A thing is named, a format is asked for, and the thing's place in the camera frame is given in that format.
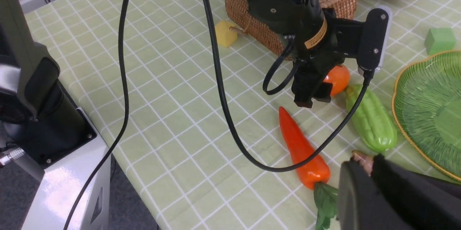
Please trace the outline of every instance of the gray floor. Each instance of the gray floor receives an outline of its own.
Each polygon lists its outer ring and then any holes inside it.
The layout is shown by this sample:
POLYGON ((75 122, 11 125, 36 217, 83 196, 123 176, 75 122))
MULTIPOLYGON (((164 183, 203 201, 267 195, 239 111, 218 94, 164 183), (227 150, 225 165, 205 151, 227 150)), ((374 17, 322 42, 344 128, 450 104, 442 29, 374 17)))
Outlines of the gray floor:
MULTIPOLYGON (((109 230, 158 230, 135 189, 118 164, 116 166, 110 190, 109 230)), ((0 169, 1 230, 21 229, 38 185, 35 179, 14 163, 0 169)))

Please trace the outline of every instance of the toy bitter melon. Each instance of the toy bitter melon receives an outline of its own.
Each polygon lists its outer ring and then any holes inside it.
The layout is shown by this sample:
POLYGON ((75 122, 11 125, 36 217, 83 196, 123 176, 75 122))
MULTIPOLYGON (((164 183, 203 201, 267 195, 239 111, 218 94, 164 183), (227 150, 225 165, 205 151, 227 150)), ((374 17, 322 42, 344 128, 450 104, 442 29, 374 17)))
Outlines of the toy bitter melon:
MULTIPOLYGON (((352 109, 362 85, 349 85, 346 90, 346 108, 352 109)), ((351 118, 362 141, 372 151, 382 153, 397 144, 397 128, 379 98, 367 90, 357 111, 351 118)))

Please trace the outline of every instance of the gold rim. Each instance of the gold rim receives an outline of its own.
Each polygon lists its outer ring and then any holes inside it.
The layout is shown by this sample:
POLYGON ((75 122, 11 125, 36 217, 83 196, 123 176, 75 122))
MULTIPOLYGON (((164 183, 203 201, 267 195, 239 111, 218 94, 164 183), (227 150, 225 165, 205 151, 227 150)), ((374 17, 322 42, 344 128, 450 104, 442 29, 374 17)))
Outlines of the gold rim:
POLYGON ((416 65, 418 63, 422 63, 422 62, 426 62, 436 56, 439 56, 440 54, 446 54, 446 53, 461 53, 461 50, 451 50, 451 51, 444 51, 444 52, 441 52, 441 53, 438 53, 438 54, 434 54, 432 56, 429 56, 428 58, 424 59, 423 61, 417 61, 417 62, 414 62, 408 66, 405 67, 405 69, 403 69, 402 71, 400 71, 399 75, 397 76, 397 79, 395 80, 395 84, 394 84, 394 93, 392 94, 392 101, 390 103, 391 105, 391 109, 392 109, 392 115, 394 117, 394 120, 395 120, 395 123, 397 123, 397 126, 399 127, 400 129, 400 132, 402 132, 403 136, 408 140, 408 142, 420 153, 420 155, 425 158, 432 166, 434 166, 436 169, 438 169, 439 171, 445 173, 446 175, 450 176, 451 178, 457 180, 457 181, 461 181, 461 177, 459 176, 456 176, 455 174, 447 171, 446 169, 440 167, 438 164, 436 164, 434 161, 432 161, 428 156, 426 156, 422 151, 421 149, 413 142, 413 140, 407 135, 407 133, 405 132, 405 130, 402 128, 402 125, 400 125, 400 122, 399 120, 397 119, 397 115, 395 114, 395 107, 394 107, 394 102, 395 102, 395 96, 397 95, 397 85, 398 85, 398 82, 400 80, 400 76, 402 76, 402 74, 408 69, 410 68, 411 66, 413 65, 416 65))

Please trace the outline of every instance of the orange carrot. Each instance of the orange carrot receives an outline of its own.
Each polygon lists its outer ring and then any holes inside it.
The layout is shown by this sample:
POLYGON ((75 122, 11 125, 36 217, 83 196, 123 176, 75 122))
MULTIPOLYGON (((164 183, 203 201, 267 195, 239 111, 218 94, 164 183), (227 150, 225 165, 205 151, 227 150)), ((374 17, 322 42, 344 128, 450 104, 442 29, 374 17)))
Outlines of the orange carrot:
MULTIPOLYGON (((314 149, 296 122, 283 107, 278 109, 278 118, 280 121, 280 130, 290 151, 293 164, 304 161, 313 154, 314 149)), ((327 183, 331 176, 330 168, 320 155, 317 155, 308 164, 296 169, 296 173, 304 186, 311 190, 314 190, 316 182, 327 183)))

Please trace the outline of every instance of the green block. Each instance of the green block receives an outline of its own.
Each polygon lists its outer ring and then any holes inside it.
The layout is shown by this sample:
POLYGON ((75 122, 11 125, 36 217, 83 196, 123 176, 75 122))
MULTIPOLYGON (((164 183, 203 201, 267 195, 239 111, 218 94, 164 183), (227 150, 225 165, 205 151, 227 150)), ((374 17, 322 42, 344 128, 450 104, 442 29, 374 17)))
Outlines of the green block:
POLYGON ((456 38, 451 28, 430 28, 424 41, 428 55, 450 51, 455 47, 456 38))

